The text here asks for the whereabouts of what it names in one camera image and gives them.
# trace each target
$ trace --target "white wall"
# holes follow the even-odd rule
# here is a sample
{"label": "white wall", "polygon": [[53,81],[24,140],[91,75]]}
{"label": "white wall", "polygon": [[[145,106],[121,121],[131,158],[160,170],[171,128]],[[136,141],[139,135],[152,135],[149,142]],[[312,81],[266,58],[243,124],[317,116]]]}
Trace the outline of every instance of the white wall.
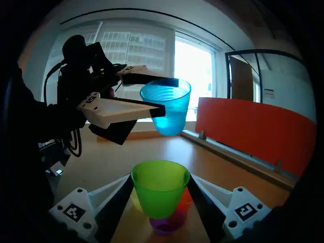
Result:
{"label": "white wall", "polygon": [[263,103],[295,111],[316,122],[315,102],[311,84],[295,75],[261,70],[264,89],[274,90],[274,98],[264,95]]}
{"label": "white wall", "polygon": [[42,96],[42,83],[46,63],[58,33],[58,22],[56,19],[52,19],[39,34],[39,38],[27,61],[27,66],[24,68],[24,82],[32,91],[35,100],[38,101],[41,100]]}

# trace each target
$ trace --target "table surface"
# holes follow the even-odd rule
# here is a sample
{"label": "table surface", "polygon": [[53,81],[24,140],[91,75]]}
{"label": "table surface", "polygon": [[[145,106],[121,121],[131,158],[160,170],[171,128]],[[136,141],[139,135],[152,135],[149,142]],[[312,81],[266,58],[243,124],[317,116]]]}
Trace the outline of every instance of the table surface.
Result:
{"label": "table surface", "polygon": [[[182,164],[191,173],[232,191],[247,188],[269,208],[282,205],[289,192],[237,165],[205,150],[180,136],[128,140],[120,146],[112,142],[98,143],[96,136],[81,131],[82,156],[71,156],[58,184],[56,203],[77,187],[88,192],[128,174],[146,160],[170,160]],[[149,218],[128,201],[112,242],[208,242],[195,206],[188,211],[185,225],[172,236],[153,233]]]}

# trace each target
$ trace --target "black cable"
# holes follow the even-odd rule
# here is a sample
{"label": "black cable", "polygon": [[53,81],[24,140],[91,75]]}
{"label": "black cable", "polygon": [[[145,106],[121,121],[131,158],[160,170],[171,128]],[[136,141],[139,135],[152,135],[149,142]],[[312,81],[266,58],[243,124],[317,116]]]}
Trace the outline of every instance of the black cable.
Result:
{"label": "black cable", "polygon": [[[117,89],[120,87],[120,85],[122,85],[122,82],[118,85]],[[117,89],[115,90],[115,92],[117,91]]]}
{"label": "black cable", "polygon": [[46,75],[45,78],[45,82],[44,82],[44,103],[47,105],[47,98],[46,98],[46,85],[47,85],[47,80],[48,78],[55,73],[63,64],[65,64],[65,60],[59,62],[58,64],[56,64],[54,67],[52,67],[52,69],[48,72],[48,74]]}
{"label": "black cable", "polygon": [[73,132],[73,138],[74,138],[74,146],[72,146],[70,142],[69,142],[69,144],[70,144],[71,149],[77,150],[77,148],[78,148],[77,131],[76,131],[76,129],[74,129],[72,132]]}
{"label": "black cable", "polygon": [[78,140],[78,145],[79,145],[79,152],[75,153],[73,149],[71,148],[71,144],[68,145],[68,149],[73,154],[75,157],[80,157],[82,153],[82,143],[81,143],[81,135],[80,135],[80,129],[76,129],[77,131],[77,140]]}

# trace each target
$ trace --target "screw hole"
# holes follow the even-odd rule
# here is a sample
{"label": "screw hole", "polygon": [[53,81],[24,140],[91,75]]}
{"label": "screw hole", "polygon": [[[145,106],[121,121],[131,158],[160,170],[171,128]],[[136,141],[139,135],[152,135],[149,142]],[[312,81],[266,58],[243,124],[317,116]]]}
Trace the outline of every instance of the screw hole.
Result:
{"label": "screw hole", "polygon": [[231,228],[235,228],[237,225],[237,222],[236,221],[231,221],[228,226],[230,226]]}
{"label": "screw hole", "polygon": [[89,223],[84,223],[83,227],[88,230],[88,229],[91,229],[92,225]]}

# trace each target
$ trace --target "window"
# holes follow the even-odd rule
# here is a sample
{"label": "window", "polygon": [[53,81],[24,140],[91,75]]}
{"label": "window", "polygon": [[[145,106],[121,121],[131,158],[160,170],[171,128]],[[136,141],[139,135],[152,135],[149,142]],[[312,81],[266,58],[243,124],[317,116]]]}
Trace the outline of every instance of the window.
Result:
{"label": "window", "polygon": [[214,55],[214,52],[196,43],[175,38],[174,77],[187,81],[192,88],[186,118],[188,122],[197,120],[199,97],[212,97]]}
{"label": "window", "polygon": [[260,103],[260,85],[258,83],[254,83],[254,89],[255,89],[254,102]]}

